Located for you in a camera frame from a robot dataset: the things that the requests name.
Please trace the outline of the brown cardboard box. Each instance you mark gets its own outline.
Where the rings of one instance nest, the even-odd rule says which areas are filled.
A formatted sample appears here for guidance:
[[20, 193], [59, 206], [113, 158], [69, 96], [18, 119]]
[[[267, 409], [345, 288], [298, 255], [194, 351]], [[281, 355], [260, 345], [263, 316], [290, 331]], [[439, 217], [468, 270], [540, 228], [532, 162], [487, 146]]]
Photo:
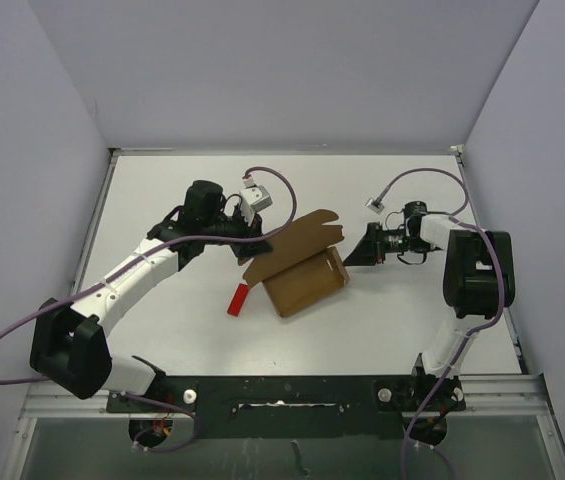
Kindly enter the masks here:
[[249, 263], [243, 281], [249, 288], [261, 284], [280, 317], [289, 318], [348, 284], [336, 248], [344, 240], [338, 219], [332, 210], [310, 212], [271, 237], [272, 251]]

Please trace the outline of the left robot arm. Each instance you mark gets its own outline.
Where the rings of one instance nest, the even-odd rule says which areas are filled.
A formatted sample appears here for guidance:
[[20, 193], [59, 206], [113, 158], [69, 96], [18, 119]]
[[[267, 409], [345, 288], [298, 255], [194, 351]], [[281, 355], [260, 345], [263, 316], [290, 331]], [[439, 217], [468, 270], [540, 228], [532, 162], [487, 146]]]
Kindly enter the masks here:
[[272, 204], [268, 191], [244, 181], [231, 213], [220, 185], [196, 180], [182, 204], [154, 225], [136, 249], [92, 292], [54, 308], [35, 322], [30, 365], [79, 399], [100, 390], [129, 392], [144, 411], [158, 408], [162, 371], [136, 356], [111, 353], [107, 338], [116, 324], [159, 283], [180, 272], [208, 245], [227, 245], [239, 260], [271, 251], [261, 240], [260, 213]]

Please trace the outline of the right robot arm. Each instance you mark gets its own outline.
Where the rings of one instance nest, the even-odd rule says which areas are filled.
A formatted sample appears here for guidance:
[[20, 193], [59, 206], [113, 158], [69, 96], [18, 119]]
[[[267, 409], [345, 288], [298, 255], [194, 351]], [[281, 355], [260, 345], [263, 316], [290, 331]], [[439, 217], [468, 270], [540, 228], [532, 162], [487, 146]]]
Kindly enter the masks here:
[[481, 230], [446, 213], [432, 212], [422, 201], [407, 203], [402, 213], [403, 222], [395, 229], [368, 223], [344, 265], [374, 266], [390, 254], [400, 262], [406, 253], [419, 254], [423, 260], [432, 252], [445, 254], [442, 293], [454, 316], [442, 321], [431, 345], [419, 355], [425, 374], [406, 385], [408, 400], [426, 409], [443, 394], [436, 377], [458, 375], [478, 332], [489, 328], [513, 303], [512, 239], [506, 231]]

